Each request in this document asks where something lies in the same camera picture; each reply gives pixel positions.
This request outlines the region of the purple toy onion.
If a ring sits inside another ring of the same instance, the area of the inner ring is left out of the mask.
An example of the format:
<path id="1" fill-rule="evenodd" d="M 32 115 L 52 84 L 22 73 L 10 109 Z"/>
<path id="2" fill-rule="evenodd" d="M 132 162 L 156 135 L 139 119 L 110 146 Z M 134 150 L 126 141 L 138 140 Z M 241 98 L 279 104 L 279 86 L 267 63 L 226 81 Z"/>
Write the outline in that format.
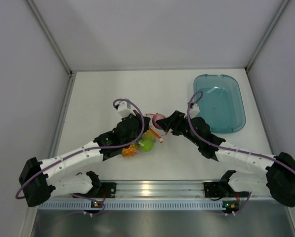
<path id="1" fill-rule="evenodd" d="M 152 124 L 156 129 L 161 130 L 162 128 L 157 124 L 157 121 L 164 119 L 165 116 L 159 113 L 156 113 L 152 117 Z"/>

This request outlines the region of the clear zip top bag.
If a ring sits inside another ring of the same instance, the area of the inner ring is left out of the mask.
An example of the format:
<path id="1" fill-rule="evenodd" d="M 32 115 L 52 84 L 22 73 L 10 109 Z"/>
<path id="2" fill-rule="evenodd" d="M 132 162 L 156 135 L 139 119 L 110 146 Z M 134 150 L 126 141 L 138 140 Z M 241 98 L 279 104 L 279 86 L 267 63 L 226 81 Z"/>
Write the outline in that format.
<path id="1" fill-rule="evenodd" d="M 139 152 L 152 151 L 155 143 L 163 143 L 164 136 L 168 134 L 168 132 L 164 132 L 156 123 L 156 121 L 160 119 L 165 119 L 166 117 L 164 115 L 160 113 L 146 113 L 145 116 L 151 119 L 148 130 L 137 142 L 132 143 L 128 148 L 123 148 L 121 153 L 123 157 L 130 158 L 137 155 Z"/>

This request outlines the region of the orange toy pineapple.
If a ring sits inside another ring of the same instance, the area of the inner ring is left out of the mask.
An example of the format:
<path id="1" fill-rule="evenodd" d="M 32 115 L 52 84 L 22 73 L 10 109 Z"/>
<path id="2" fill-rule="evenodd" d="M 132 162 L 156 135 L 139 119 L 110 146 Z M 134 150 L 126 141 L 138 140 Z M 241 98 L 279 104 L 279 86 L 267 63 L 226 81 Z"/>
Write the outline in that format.
<path id="1" fill-rule="evenodd" d="M 137 146 L 136 144 L 131 144 L 128 148 L 123 148 L 122 156 L 129 158 L 129 157 L 133 157 L 137 155 L 138 152 L 139 152 L 139 146 Z"/>

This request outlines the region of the green toy apple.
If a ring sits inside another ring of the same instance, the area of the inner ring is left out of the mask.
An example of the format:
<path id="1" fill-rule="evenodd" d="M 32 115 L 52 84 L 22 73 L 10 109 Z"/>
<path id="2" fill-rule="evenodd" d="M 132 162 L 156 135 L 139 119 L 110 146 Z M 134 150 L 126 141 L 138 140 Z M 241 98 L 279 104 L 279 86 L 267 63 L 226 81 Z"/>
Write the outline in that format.
<path id="1" fill-rule="evenodd" d="M 141 139 L 138 142 L 140 150 L 143 152 L 149 152 L 153 149 L 154 147 L 154 141 L 151 139 Z"/>

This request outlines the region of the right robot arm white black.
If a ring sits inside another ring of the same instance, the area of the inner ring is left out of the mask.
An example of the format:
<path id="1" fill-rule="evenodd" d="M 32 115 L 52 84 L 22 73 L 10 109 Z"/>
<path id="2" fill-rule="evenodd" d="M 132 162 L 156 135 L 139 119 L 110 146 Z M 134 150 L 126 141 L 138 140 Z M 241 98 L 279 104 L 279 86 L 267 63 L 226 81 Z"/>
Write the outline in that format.
<path id="1" fill-rule="evenodd" d="M 202 156 L 234 167 L 219 184 L 225 196 L 252 192 L 271 196 L 287 207 L 295 206 L 295 160 L 291 155 L 281 152 L 266 156 L 240 149 L 214 135 L 202 117 L 188 118 L 179 111 L 154 123 L 165 132 L 184 136 Z"/>

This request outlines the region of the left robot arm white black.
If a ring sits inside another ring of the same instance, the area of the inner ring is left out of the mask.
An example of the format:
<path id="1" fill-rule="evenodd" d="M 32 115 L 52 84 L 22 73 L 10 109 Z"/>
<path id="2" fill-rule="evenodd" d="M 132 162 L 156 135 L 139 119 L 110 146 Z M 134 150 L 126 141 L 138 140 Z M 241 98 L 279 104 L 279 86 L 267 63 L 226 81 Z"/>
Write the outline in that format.
<path id="1" fill-rule="evenodd" d="M 93 171 L 82 173 L 82 169 L 120 155 L 149 129 L 149 122 L 148 117 L 130 114 L 111 131 L 74 151 L 49 159 L 27 160 L 19 176 L 23 199 L 29 207 L 35 207 L 55 196 L 98 196 L 101 191 L 98 175 Z"/>

